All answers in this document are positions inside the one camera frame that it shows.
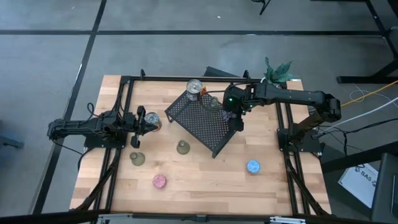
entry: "black floor stripe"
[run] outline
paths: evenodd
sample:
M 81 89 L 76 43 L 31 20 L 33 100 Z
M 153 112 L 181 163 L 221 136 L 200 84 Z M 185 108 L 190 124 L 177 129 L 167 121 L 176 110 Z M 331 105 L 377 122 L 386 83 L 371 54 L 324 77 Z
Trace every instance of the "black floor stripe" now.
M 378 30 L 99 30 L 97 35 L 379 35 Z
M 0 30 L 0 35 L 90 35 L 92 30 Z
M 100 26 L 101 18 L 104 13 L 106 5 L 106 0 L 101 1 L 101 5 L 99 6 L 98 13 L 95 19 L 95 23 L 93 26 L 93 30 L 91 31 L 90 38 L 88 39 L 88 43 L 86 46 L 85 53 L 83 55 L 83 59 L 81 60 L 81 65 L 80 69 L 75 81 L 75 84 L 73 86 L 72 93 L 69 97 L 68 103 L 67 103 L 67 108 L 65 110 L 65 113 L 63 115 L 63 118 L 65 121 L 69 121 L 70 118 L 72 117 L 73 109 L 75 107 L 76 99 L 79 94 L 79 90 L 81 87 L 81 83 L 83 81 L 83 77 L 86 72 L 88 60 L 90 58 L 91 50 L 93 49 L 94 46 L 94 41 L 96 37 L 96 31 L 98 30 L 98 27 Z M 57 141 L 59 144 L 63 144 L 63 139 L 59 139 Z M 51 186 L 51 181 L 54 176 L 55 168 L 57 167 L 57 163 L 61 154 L 61 146 L 58 145 L 53 145 L 53 151 L 51 153 L 51 158 L 49 162 L 49 166 L 47 167 L 42 186 L 40 188 L 40 192 L 37 196 L 37 200 L 35 203 L 35 207 L 33 209 L 33 214 L 40 214 L 42 213 L 45 199 L 47 198 L 47 194 L 49 192 L 50 186 Z

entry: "silver can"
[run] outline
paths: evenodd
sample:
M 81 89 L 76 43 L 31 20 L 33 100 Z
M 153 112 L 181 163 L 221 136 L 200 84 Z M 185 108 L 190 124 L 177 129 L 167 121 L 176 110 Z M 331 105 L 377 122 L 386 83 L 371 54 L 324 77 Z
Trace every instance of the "silver can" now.
M 191 101 L 199 101 L 200 92 L 203 89 L 203 85 L 199 80 L 190 80 L 187 83 L 187 98 Z
M 153 124 L 157 126 L 157 129 L 153 131 L 158 131 L 162 127 L 162 122 L 160 121 L 159 115 L 154 112 L 147 113 L 145 115 L 144 120 L 148 122 L 149 124 Z

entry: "blue ball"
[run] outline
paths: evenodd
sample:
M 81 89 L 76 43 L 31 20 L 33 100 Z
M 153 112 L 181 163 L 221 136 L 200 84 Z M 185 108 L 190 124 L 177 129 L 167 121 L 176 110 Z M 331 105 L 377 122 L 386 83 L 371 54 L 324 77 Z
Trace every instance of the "blue ball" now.
M 246 169 L 251 174 L 257 174 L 260 171 L 260 163 L 259 163 L 259 161 L 254 160 L 254 159 L 250 160 L 246 164 Z

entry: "wooden table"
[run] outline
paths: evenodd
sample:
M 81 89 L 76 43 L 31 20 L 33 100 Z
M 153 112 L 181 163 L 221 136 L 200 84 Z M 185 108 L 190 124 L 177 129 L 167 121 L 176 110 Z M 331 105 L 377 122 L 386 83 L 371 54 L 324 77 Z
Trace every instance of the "wooden table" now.
M 120 78 L 104 76 L 96 114 L 112 108 Z M 228 83 L 204 85 L 208 91 L 224 90 Z M 288 82 L 288 88 L 302 90 L 302 84 Z M 237 132 L 218 156 L 212 159 L 211 151 L 202 143 L 178 123 L 167 121 L 165 109 L 185 89 L 186 82 L 134 82 L 130 111 L 135 113 L 137 107 L 143 105 L 147 113 L 156 112 L 160 116 L 163 126 L 157 132 L 141 136 L 139 149 L 129 144 L 132 134 L 129 135 L 121 154 L 111 211 L 291 215 L 286 169 L 277 143 L 275 105 L 256 107 L 248 113 L 244 117 L 244 131 Z M 214 95 L 222 99 L 222 93 Z M 292 113 L 296 123 L 308 116 L 306 106 L 292 105 Z M 191 146 L 190 152 L 184 156 L 176 151 L 181 139 Z M 97 184 L 104 151 L 101 148 L 94 149 L 83 158 L 70 208 L 79 206 Z M 129 155 L 133 151 L 145 154 L 146 161 L 142 166 L 132 165 Z M 300 155 L 306 186 L 323 209 L 330 212 L 318 159 L 310 153 L 303 152 Z M 246 172 L 246 163 L 250 159 L 261 163 L 261 170 L 256 175 Z M 152 178 L 157 174 L 167 178 L 164 189 L 152 186 Z M 104 208 L 107 189 L 106 185 L 100 208 Z M 299 192 L 296 186 L 298 208 L 302 212 Z

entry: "black mesh basket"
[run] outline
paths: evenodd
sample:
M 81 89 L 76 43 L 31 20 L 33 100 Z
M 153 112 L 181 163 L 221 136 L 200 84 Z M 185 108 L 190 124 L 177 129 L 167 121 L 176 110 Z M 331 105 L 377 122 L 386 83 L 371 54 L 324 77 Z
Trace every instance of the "black mesh basket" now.
M 235 134 L 223 119 L 221 110 L 209 107 L 211 96 L 205 94 L 201 101 L 190 101 L 187 91 L 183 92 L 166 110 L 167 119 L 176 121 L 185 130 L 209 148 L 215 158 Z

